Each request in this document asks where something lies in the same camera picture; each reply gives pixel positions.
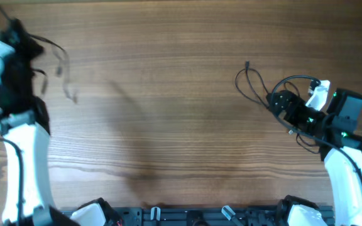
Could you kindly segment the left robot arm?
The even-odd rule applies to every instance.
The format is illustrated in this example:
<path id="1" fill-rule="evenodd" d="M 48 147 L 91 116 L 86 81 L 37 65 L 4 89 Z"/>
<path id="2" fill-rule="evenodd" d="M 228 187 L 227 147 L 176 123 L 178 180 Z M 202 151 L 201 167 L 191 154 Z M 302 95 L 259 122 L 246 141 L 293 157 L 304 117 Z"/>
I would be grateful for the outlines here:
<path id="1" fill-rule="evenodd" d="M 7 155 L 3 225 L 76 225 L 55 208 L 47 164 L 50 118 L 34 94 L 31 62 L 43 53 L 21 21 L 0 31 L 0 141 Z"/>

